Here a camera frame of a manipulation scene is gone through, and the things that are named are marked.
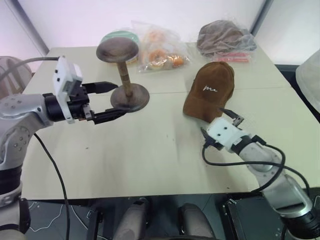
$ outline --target bagged food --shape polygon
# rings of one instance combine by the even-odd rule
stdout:
[[[140,37],[139,72],[171,70],[189,62],[187,47],[175,32],[145,23],[133,23]]]
[[[230,20],[218,20],[203,26],[197,48],[213,61],[249,62],[257,48],[254,37]]]

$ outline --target brown hat in plastic bag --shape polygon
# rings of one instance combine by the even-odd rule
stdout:
[[[211,123],[222,115],[235,88],[235,72],[226,62],[210,62],[195,76],[191,90],[186,97],[183,113]]]

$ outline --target white wall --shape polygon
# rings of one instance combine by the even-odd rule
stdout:
[[[4,0],[0,0],[0,56],[22,60],[41,56]],[[36,71],[39,63],[30,63],[29,66]]]
[[[320,0],[274,0],[255,39],[275,64],[302,64],[320,48]]]
[[[250,29],[263,0],[19,0],[49,48],[97,46],[131,20],[172,29],[195,41],[200,28],[231,16]]]

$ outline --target robotic arm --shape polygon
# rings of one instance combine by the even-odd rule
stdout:
[[[228,152],[236,153],[245,162],[280,164],[281,160],[271,149],[257,144],[266,144],[260,137],[251,136],[237,127],[244,120],[241,116],[227,109],[221,110],[234,119],[233,123],[218,117],[206,131],[202,129],[206,141],[204,147],[211,145],[218,150],[225,147]],[[278,166],[266,164],[248,164],[247,167],[260,186],[266,184],[279,169]],[[314,239],[320,236],[320,214],[296,180],[284,170],[262,193],[295,238]]]
[[[95,113],[90,109],[88,94],[106,93],[118,86],[110,82],[82,84],[82,80],[79,67],[60,57],[53,75],[56,95],[16,94],[0,100],[1,240],[24,239],[30,226],[28,203],[20,198],[20,177],[33,134],[58,121],[72,124],[79,119],[100,124],[127,113],[123,108]]]

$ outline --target table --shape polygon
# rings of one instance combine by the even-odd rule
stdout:
[[[193,79],[207,60],[190,43],[191,63],[181,69],[139,73],[131,81],[150,93],[148,105],[111,122],[57,122],[38,132],[57,162],[70,199],[247,192],[258,187],[245,166],[213,167],[201,158],[201,120],[183,115]],[[80,66],[83,82],[121,84],[117,66],[96,57],[95,47],[53,48]],[[42,63],[24,93],[53,92],[55,62]],[[300,171],[311,187],[320,187],[320,125],[271,60],[258,47],[252,63],[231,63],[235,89],[226,108],[245,118],[241,128],[281,148],[287,165]],[[90,96],[96,112],[111,108],[111,92]],[[241,159],[214,148],[215,162]],[[299,183],[302,182],[292,174]],[[22,172],[24,198],[63,199],[61,185],[39,143],[30,141]]]

